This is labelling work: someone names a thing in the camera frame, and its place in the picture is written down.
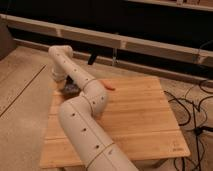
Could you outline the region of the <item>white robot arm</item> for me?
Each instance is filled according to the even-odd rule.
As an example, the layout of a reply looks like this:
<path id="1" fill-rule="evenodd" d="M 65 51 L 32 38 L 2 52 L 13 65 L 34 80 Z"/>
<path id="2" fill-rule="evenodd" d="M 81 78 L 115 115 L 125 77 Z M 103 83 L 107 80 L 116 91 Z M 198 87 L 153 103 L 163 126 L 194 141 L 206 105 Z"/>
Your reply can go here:
<path id="1" fill-rule="evenodd" d="M 94 120 L 107 106 L 108 93 L 105 87 L 71 60 L 73 50 L 70 46 L 51 46 L 48 52 L 55 64 L 53 78 L 60 81 L 70 76 L 81 90 L 77 97 L 60 105 L 58 117 L 86 171 L 138 171 Z"/>

